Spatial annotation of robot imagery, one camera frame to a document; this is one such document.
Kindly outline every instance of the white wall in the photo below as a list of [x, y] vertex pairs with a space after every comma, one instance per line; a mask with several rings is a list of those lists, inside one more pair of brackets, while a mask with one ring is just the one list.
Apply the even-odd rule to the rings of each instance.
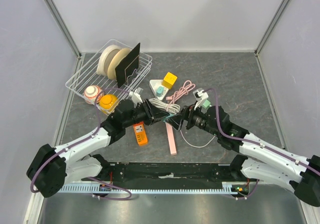
[[76, 58], [43, 0], [0, 0], [0, 223], [22, 223], [40, 146], [52, 143]]
[[254, 50], [281, 0], [54, 0], [76, 44], [147, 51]]
[[260, 60], [289, 150], [320, 156], [320, 0], [292, 0]]

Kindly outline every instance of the table surface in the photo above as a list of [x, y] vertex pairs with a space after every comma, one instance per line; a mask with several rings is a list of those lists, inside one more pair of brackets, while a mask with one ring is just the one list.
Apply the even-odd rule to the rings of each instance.
[[[253, 53], [149, 53], [152, 67], [140, 84], [142, 98], [153, 98], [149, 80], [162, 79], [167, 72], [178, 79], [168, 95], [178, 90], [186, 80], [191, 80], [196, 88], [216, 87], [219, 104], [230, 120], [248, 129], [261, 139], [280, 146], [279, 136], [268, 103], [265, 88]], [[86, 63], [93, 54], [86, 54]], [[213, 93], [209, 100], [214, 100]], [[195, 102], [192, 93], [177, 101], [181, 106]], [[72, 141], [96, 128], [97, 117], [94, 106], [83, 98], [75, 96], [70, 108], [62, 143]], [[148, 145], [140, 147], [135, 139], [133, 128], [126, 129], [126, 135], [116, 143], [97, 150], [108, 161], [134, 162], [215, 162], [230, 163], [236, 153], [223, 149], [214, 139], [205, 148], [194, 148], [185, 143], [181, 134], [175, 132], [177, 155], [169, 151], [166, 127], [163, 122], [145, 127]], [[189, 143], [205, 145], [212, 136], [196, 127], [186, 131], [182, 128]]]

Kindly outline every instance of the white cord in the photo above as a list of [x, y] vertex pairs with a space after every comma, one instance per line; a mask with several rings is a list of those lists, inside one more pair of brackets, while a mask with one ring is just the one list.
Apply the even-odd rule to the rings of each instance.
[[166, 104], [164, 102], [162, 102], [161, 100], [158, 100], [157, 98], [152, 98], [152, 99], [149, 99], [149, 101], [156, 107], [160, 108], [160, 109], [163, 109], [163, 110], [166, 110], [168, 111], [170, 114], [178, 114], [179, 111], [180, 111], [180, 105], [177, 105], [177, 104]]
[[186, 140], [185, 137], [183, 136], [182, 131], [180, 131], [180, 133], [181, 133], [181, 136], [182, 136], [182, 138], [184, 139], [184, 141], [185, 141], [189, 146], [192, 146], [192, 147], [195, 147], [195, 148], [204, 148], [204, 147], [206, 147], [206, 146], [209, 145], [210, 142], [213, 141], [214, 138], [216, 137], [216, 136], [214, 136], [207, 144], [205, 144], [205, 145], [203, 145], [203, 146], [195, 146], [195, 145], [191, 145], [189, 142], [187, 142], [187, 140]]

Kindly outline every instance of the white and orange cup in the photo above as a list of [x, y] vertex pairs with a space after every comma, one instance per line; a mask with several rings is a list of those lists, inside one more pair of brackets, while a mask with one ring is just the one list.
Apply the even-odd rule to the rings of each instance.
[[[84, 90], [84, 93], [83, 93], [83, 96], [85, 96], [85, 101], [88, 103], [88, 104], [91, 104], [93, 105], [92, 102], [95, 102], [96, 98], [97, 98], [97, 95], [102, 91], [102, 89], [98, 86], [98, 85], [90, 85], [88, 86], [85, 90]], [[99, 103], [100, 99], [102, 98], [104, 94], [100, 94], [98, 99], [97, 99], [97, 103]]]

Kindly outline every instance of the orange device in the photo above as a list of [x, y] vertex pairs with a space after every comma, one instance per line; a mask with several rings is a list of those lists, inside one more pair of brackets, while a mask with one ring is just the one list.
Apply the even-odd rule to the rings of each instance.
[[138, 145], [139, 146], [143, 146], [143, 145], [147, 145], [148, 144], [148, 139], [147, 139], [147, 134], [145, 132], [145, 127], [143, 125], [143, 121], [138, 123], [138, 124], [135, 124], [133, 126], [133, 129], [134, 129], [134, 133], [135, 133], [135, 137], [136, 137], [136, 141], [138, 142]]

